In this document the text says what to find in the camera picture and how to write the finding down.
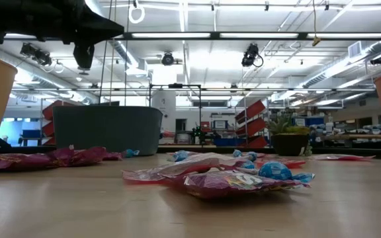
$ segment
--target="beige wall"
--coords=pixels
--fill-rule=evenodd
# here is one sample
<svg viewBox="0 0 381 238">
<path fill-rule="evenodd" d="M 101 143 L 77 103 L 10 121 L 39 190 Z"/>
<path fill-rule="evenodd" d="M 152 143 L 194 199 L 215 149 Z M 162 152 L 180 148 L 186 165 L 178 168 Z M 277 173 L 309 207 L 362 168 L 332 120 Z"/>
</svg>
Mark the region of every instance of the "beige wall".
<svg viewBox="0 0 381 238">
<path fill-rule="evenodd" d="M 380 101 L 378 99 L 366 99 L 365 106 L 359 106 L 358 102 L 348 104 L 345 109 L 332 112 L 331 115 L 334 122 L 372 117 L 375 125 L 378 124 L 378 116 L 381 115 Z"/>
</svg>

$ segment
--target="gray container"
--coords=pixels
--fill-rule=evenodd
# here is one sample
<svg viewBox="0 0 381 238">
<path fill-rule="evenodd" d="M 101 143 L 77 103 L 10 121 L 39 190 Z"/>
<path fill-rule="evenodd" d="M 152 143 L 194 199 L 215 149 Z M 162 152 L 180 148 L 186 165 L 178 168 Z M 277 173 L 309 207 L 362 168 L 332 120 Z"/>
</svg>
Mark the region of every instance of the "gray container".
<svg viewBox="0 0 381 238">
<path fill-rule="evenodd" d="M 146 106 L 55 106 L 57 148 L 103 146 L 109 152 L 157 152 L 163 114 Z"/>
</svg>

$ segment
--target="ceiling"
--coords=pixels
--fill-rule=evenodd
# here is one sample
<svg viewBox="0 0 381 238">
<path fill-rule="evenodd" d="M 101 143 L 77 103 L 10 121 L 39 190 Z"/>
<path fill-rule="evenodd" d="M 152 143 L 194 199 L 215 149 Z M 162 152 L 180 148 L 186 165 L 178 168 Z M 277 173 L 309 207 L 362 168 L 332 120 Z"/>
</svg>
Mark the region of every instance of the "ceiling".
<svg viewBox="0 0 381 238">
<path fill-rule="evenodd" d="M 127 5 L 133 1 L 112 1 L 111 20 L 125 27 L 126 32 L 180 32 L 181 14 L 179 3 L 185 0 L 151 0 L 138 1 L 145 9 L 142 22 L 133 24 L 128 20 Z M 185 29 L 190 32 L 214 31 L 214 22 L 217 31 L 314 31 L 314 12 L 311 0 L 270 0 L 269 11 L 264 11 L 265 2 L 256 0 L 215 0 L 215 11 L 211 11 L 211 0 L 187 0 L 188 9 Z M 316 11 L 316 28 L 326 32 L 381 32 L 381 1 L 367 0 L 330 0 L 331 9 L 325 11 L 325 2 L 316 0 L 320 5 Z M 110 1 L 100 0 L 103 13 L 109 14 Z M 133 11 L 132 16 L 137 19 L 139 11 Z M 21 41 L 5 41 L 0 50 L 10 56 L 22 59 L 19 54 Z M 54 60 L 63 64 L 61 73 L 49 72 L 53 77 L 71 83 L 76 87 L 89 87 L 100 83 L 103 75 L 103 87 L 138 88 L 147 87 L 147 77 L 135 77 L 125 74 L 124 61 L 111 48 L 110 44 L 100 42 L 95 46 L 95 57 L 89 75 L 82 76 L 77 69 L 76 61 L 72 55 L 74 45 L 63 45 L 62 42 L 31 42 L 37 48 L 50 52 Z M 264 66 L 258 69 L 242 68 L 241 59 L 250 43 L 257 43 L 264 58 Z M 295 87 L 295 81 L 303 81 L 313 72 L 321 71 L 326 65 L 336 59 L 347 55 L 347 47 L 353 41 L 323 41 L 313 47 L 311 42 L 294 41 L 250 41 L 250 40 L 195 40 L 187 41 L 189 58 L 187 69 L 188 83 L 201 84 L 203 87 L 230 87 L 231 83 L 238 83 L 239 87 Z M 164 67 L 160 64 L 159 56 L 164 52 L 172 52 L 180 60 L 174 65 L 178 73 L 177 82 L 185 83 L 183 73 L 184 60 L 182 40 L 168 41 L 130 41 L 123 42 L 127 50 L 135 57 L 146 60 L 148 69 Z M 37 66 L 31 59 L 25 62 Z M 381 65 L 367 65 L 369 72 L 381 69 Z M 335 78 L 350 81 L 366 74 L 365 64 L 360 63 L 342 73 L 334 75 Z M 254 92 L 252 97 L 266 97 L 273 92 Z M 123 95 L 123 92 L 112 92 L 112 95 Z M 129 96 L 140 95 L 145 97 L 147 92 L 128 92 Z M 230 95 L 228 92 L 204 92 L 205 95 Z"/>
</svg>

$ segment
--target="table surface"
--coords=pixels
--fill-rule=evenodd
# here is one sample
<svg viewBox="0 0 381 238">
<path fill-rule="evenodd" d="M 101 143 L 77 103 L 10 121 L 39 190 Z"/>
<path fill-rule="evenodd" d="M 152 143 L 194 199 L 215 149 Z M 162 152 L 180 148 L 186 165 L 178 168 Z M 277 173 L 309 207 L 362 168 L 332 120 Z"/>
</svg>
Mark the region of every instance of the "table surface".
<svg viewBox="0 0 381 238">
<path fill-rule="evenodd" d="M 0 173 L 0 238 L 381 237 L 381 160 L 308 161 L 312 188 L 215 201 L 120 178 L 166 158 Z"/>
</svg>

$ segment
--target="potted plant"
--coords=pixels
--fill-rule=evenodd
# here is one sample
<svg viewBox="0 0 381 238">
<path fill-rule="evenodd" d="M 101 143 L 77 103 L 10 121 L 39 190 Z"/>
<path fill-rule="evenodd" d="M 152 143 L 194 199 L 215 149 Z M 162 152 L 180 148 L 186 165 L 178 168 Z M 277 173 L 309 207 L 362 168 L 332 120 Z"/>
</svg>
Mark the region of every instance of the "potted plant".
<svg viewBox="0 0 381 238">
<path fill-rule="evenodd" d="M 310 129 L 304 126 L 292 126 L 292 116 L 283 114 L 276 121 L 268 122 L 271 145 L 276 153 L 283 156 L 299 156 L 309 152 Z"/>
</svg>

